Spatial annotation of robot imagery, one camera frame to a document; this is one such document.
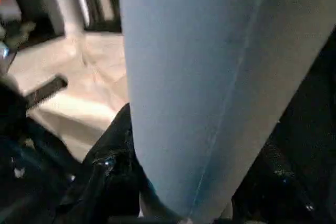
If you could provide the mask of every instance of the white floor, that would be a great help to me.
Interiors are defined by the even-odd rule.
[[[123,37],[90,33],[48,41],[21,51],[9,71],[23,94],[57,73],[68,78],[67,90],[30,114],[83,159],[128,102]]]

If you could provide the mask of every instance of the white pillar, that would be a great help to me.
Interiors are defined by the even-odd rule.
[[[121,0],[134,144],[158,196],[219,217],[335,24],[334,0]]]
[[[64,21],[64,32],[73,37],[83,31],[84,22],[78,0],[56,0]]]

